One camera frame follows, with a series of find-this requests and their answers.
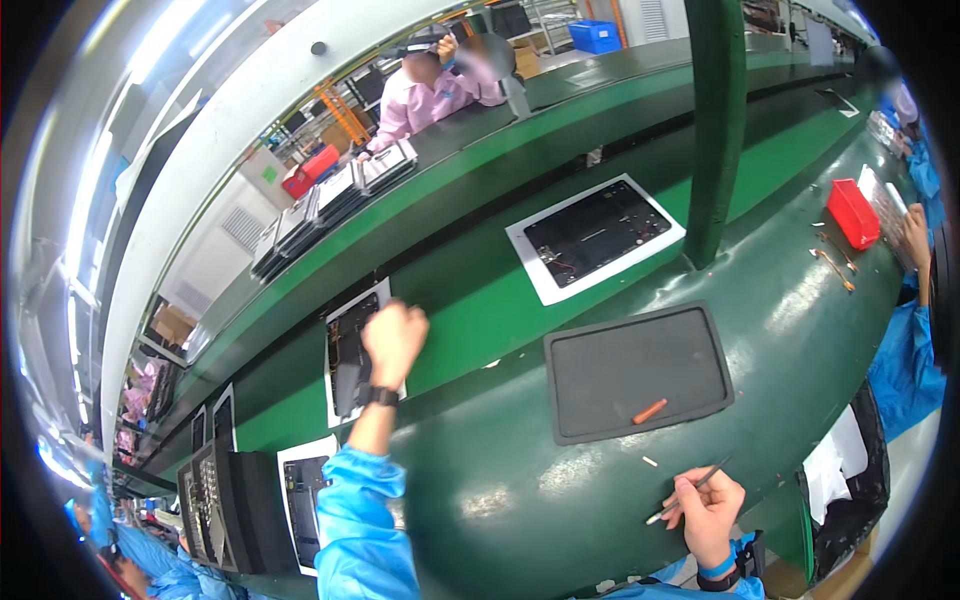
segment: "red wire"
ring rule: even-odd
[[[554,263],[554,264],[556,264],[556,265],[560,265],[561,267],[566,267],[567,269],[572,269],[574,275],[576,275],[576,273],[577,273],[577,268],[576,268],[576,267],[574,267],[573,265],[568,265],[568,264],[566,264],[565,262],[560,262],[560,261],[557,260],[556,258],[554,258],[554,259],[551,260],[550,262],[552,262],[552,263]]]

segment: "stack of laptops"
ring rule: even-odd
[[[314,185],[260,234],[251,277],[265,283],[279,275],[371,196],[396,183],[416,165],[417,152],[409,141],[401,139],[362,163],[352,160]]]
[[[401,139],[364,161],[361,166],[364,194],[374,196],[417,166],[417,151],[409,140]]]
[[[367,200],[362,192],[362,177],[359,163],[352,160],[317,184],[317,218],[324,231],[340,225]]]
[[[310,249],[323,236],[317,220],[319,186],[310,188],[303,198],[283,211],[276,234],[276,251],[289,263]]]
[[[276,251],[276,234],[280,229],[281,214],[260,233],[253,252],[250,276],[258,281],[269,281],[283,268],[283,257]]]

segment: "blue plastic bin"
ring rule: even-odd
[[[604,54],[620,49],[616,23],[610,21],[577,21],[566,26],[573,38],[573,47],[592,54]]]

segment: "green pole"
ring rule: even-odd
[[[693,55],[696,147],[684,253],[713,262],[736,181],[747,114],[747,51],[739,0],[685,0]]]

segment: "blue wristband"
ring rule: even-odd
[[[729,571],[735,564],[736,564],[736,552],[733,550],[733,542],[731,542],[730,556],[728,556],[724,562],[722,562],[719,566],[715,566],[714,568],[705,568],[697,565],[697,571],[699,571],[700,574],[703,575],[704,577],[708,579],[712,579],[714,577],[720,577],[721,575]]]

